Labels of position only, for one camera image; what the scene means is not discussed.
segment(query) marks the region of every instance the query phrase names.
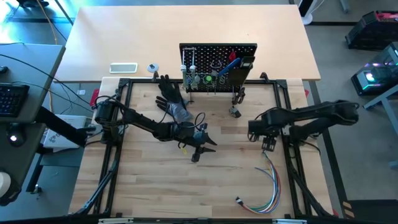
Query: pegboard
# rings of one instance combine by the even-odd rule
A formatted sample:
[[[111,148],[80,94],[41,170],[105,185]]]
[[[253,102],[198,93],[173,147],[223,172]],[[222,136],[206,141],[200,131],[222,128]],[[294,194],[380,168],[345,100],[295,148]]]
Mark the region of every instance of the pegboard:
[[[191,77],[189,71],[192,61],[196,66],[196,73],[201,78],[197,90],[191,88],[186,89],[187,92],[237,92],[240,86],[234,86],[228,82],[228,72],[223,75],[223,78],[217,78],[216,87],[213,87],[211,82],[204,83],[204,77],[209,75],[213,70],[220,72],[231,62],[229,56],[235,52],[236,58],[243,58],[245,56],[254,56],[257,44],[180,44],[180,55],[182,64],[187,67],[187,77]]]

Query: blue tool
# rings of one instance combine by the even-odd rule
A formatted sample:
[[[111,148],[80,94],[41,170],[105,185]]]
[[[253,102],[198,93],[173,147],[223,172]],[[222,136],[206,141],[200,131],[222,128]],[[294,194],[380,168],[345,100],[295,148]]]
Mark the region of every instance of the blue tool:
[[[240,61],[241,61],[240,58],[237,58],[237,59],[233,60],[229,65],[227,65],[224,69],[222,69],[222,71],[220,71],[218,73],[218,76],[220,77],[220,76],[224,75],[225,73],[227,73],[228,70],[230,70],[231,68],[235,67],[235,65],[237,65]]]

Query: yellow tag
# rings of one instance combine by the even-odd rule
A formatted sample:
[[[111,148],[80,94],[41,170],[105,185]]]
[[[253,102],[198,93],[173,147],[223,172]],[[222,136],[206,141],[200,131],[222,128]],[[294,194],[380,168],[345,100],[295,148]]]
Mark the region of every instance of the yellow tag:
[[[187,150],[186,150],[184,147],[181,147],[180,149],[181,149],[181,151],[184,153],[184,155],[187,154]]]

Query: wooden workbench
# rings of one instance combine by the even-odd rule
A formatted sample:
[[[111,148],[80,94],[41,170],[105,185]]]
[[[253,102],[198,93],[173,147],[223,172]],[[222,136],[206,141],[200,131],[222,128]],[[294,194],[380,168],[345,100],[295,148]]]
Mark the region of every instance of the wooden workbench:
[[[103,78],[99,95],[112,95],[118,78]],[[288,80],[293,108],[307,105],[301,80]],[[280,139],[274,152],[269,153],[282,182],[280,204],[269,215],[255,215],[240,207],[236,196],[248,205],[266,203],[272,195],[272,181],[254,167],[265,168],[261,143],[249,142],[246,136],[248,120],[275,106],[270,85],[246,85],[246,97],[238,105],[242,117],[228,114],[230,93],[192,93],[195,102],[188,110],[196,116],[206,113],[210,138],[218,143],[216,152],[202,154],[196,164],[190,162],[193,148],[185,155],[177,142],[159,142],[150,133],[134,126],[126,130],[121,163],[113,201],[112,214],[122,212],[129,217],[163,218],[282,218],[293,214],[292,199],[284,153]],[[159,121],[164,112],[155,105],[160,95],[156,84],[134,84],[130,107]],[[70,212],[75,212],[91,196],[98,185],[105,146],[88,146],[81,162]],[[318,151],[302,146],[302,161],[307,185],[324,208],[331,212],[328,189]]]
[[[81,7],[56,78],[100,82],[109,65],[137,62],[135,74],[181,78],[180,43],[256,43],[248,78],[319,80],[320,74],[296,5]]]

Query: keyboard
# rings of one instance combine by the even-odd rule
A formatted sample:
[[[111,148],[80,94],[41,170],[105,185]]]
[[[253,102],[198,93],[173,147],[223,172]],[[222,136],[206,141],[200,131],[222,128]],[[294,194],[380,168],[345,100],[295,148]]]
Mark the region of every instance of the keyboard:
[[[28,85],[0,83],[0,117],[18,117],[28,90]]]

